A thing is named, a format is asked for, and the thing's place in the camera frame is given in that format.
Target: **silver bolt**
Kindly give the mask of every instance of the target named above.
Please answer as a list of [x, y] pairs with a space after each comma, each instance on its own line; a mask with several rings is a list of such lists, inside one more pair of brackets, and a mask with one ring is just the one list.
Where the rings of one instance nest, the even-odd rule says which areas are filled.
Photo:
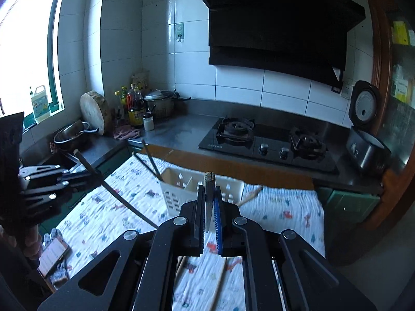
[[288, 229], [283, 232], [283, 235], [287, 240], [294, 240], [296, 233], [294, 230]]
[[187, 219], [183, 216], [177, 216], [174, 220], [173, 223], [175, 225], [183, 225], [187, 222]]
[[244, 218], [243, 216], [238, 216], [238, 217], [234, 218], [234, 222], [237, 225], [244, 225], [244, 224], [246, 224], [246, 222], [248, 222], [248, 220], [246, 218]]
[[134, 230], [128, 230], [124, 233], [124, 238], [127, 241], [134, 240], [137, 237], [137, 232]]

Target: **range hood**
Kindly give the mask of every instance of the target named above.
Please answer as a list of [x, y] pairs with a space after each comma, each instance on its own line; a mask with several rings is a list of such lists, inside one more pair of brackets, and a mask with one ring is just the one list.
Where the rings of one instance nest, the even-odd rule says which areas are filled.
[[209, 64], [284, 72], [342, 88], [347, 32], [365, 19], [351, 0], [203, 0]]

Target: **pot handle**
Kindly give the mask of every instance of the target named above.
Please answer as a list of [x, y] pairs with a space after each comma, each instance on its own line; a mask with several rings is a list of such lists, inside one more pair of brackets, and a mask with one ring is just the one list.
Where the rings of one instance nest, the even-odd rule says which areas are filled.
[[100, 129], [84, 130], [84, 133], [97, 133]]
[[189, 98], [174, 98], [173, 100], [175, 100], [175, 101], [186, 101], [186, 100], [190, 100], [190, 99], [192, 99], [192, 97], [189, 97]]

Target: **cutting board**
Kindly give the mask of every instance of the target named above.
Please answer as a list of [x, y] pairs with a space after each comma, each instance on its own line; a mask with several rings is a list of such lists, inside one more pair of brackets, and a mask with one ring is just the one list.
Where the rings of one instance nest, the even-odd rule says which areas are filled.
[[99, 135], [111, 130], [111, 112], [104, 96], [96, 91], [89, 91], [81, 96], [79, 104], [82, 118], [90, 123], [92, 129], [100, 129]]

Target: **pink cloth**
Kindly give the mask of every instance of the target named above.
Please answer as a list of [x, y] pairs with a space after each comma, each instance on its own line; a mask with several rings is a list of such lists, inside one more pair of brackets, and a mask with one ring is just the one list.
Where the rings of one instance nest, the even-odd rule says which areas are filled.
[[131, 125], [117, 127], [114, 131], [114, 138], [120, 140], [134, 139], [140, 137], [140, 130]]

